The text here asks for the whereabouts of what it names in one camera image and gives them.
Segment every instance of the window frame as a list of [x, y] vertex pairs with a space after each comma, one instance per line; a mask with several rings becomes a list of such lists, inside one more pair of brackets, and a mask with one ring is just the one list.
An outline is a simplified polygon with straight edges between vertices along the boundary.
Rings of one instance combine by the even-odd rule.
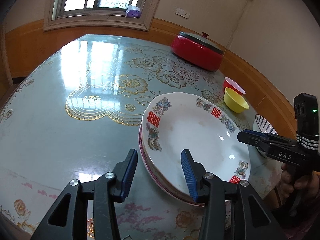
[[99, 8], [95, 0], [93, 8], [64, 12], [66, 0], [46, 0], [44, 31], [74, 26], [117, 26], [148, 31], [159, 0], [138, 0], [140, 18], [127, 18], [126, 9]]

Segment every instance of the stack of plates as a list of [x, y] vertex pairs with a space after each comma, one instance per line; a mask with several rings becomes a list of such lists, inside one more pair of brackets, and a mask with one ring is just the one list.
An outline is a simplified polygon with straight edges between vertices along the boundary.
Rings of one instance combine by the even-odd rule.
[[154, 182], [169, 195], [191, 205], [181, 167], [181, 151], [224, 181], [238, 183], [250, 175], [249, 151], [237, 140], [235, 123], [217, 106], [197, 95], [170, 93], [155, 97], [139, 130], [143, 163]]

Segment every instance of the red chinese character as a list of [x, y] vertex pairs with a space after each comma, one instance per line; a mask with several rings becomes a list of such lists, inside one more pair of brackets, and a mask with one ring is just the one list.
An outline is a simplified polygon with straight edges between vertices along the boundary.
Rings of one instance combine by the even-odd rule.
[[152, 111], [149, 112], [148, 118], [147, 118], [148, 122], [150, 122], [151, 124], [153, 124], [155, 127], [159, 127], [159, 121], [160, 121], [160, 117], [158, 117], [155, 113], [153, 113]]
[[215, 116], [216, 118], [219, 118], [220, 115], [221, 115], [221, 111], [218, 110], [216, 107], [214, 107], [214, 108], [212, 109], [211, 114], [212, 114], [213, 116]]
[[229, 180], [229, 182], [234, 183], [234, 184], [238, 184], [239, 181], [241, 181], [240, 178], [238, 178], [237, 176], [233, 175], [232, 178]]

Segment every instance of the person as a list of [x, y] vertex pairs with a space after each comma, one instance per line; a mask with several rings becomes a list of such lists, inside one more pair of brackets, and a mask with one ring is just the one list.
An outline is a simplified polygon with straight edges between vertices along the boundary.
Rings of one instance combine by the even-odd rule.
[[312, 173], [312, 175], [303, 176], [292, 185], [292, 176], [287, 171], [287, 164], [283, 164], [281, 168], [283, 171], [279, 186], [280, 195], [288, 198], [294, 188], [304, 190], [300, 205], [303, 205], [302, 208], [307, 212], [308, 219], [296, 228], [283, 229], [289, 240], [301, 240], [312, 226], [320, 211], [320, 175]]

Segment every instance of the window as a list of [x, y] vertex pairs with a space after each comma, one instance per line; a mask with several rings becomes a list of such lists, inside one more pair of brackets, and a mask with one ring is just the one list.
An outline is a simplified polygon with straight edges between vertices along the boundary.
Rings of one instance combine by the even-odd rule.
[[[147, 31], [159, 0], [47, 0], [44, 30], [70, 26], [120, 26]], [[127, 18], [128, 5], [140, 8], [141, 17]]]

